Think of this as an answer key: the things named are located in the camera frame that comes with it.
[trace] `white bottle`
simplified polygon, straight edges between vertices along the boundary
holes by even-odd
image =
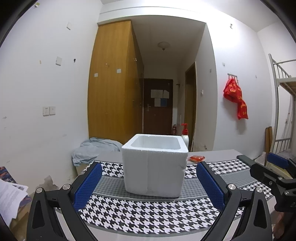
[[[189,137],[188,137],[188,130],[187,130],[187,124],[181,124],[181,126],[184,126],[184,129],[182,131],[182,139],[185,143],[185,145],[187,146],[187,149],[188,149],[188,145],[189,145]]]

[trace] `metal bolt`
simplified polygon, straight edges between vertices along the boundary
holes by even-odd
[[[236,189],[236,186],[235,186],[234,184],[229,184],[228,187],[229,187],[229,189],[231,189],[231,190]]]
[[[260,192],[260,193],[263,192],[262,188],[260,188],[260,187],[256,187],[256,191]]]
[[[65,184],[65,185],[63,185],[63,189],[64,190],[68,190],[70,188],[70,184]]]
[[[36,192],[37,193],[41,193],[42,192],[42,188],[37,188]]]

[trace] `fire extinguisher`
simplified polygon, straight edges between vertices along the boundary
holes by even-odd
[[[177,125],[173,125],[172,127],[172,135],[176,135],[177,134]]]

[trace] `blue textured pad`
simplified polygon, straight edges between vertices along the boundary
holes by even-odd
[[[74,194],[73,207],[77,212],[79,209],[84,208],[89,201],[90,196],[92,195],[94,189],[102,177],[102,172],[101,164],[97,163]]]
[[[220,211],[224,210],[224,194],[202,163],[196,166],[196,175],[213,206]]]
[[[276,154],[273,153],[269,153],[267,155],[267,161],[269,161],[270,163],[282,168],[282,169],[286,169],[289,166],[289,162],[287,159],[278,156]]]

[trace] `doorway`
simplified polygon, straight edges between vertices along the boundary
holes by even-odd
[[[184,123],[187,123],[189,144],[188,150],[192,151],[196,120],[196,63],[194,62],[185,72],[185,115]]]
[[[144,134],[170,135],[173,80],[144,79]]]

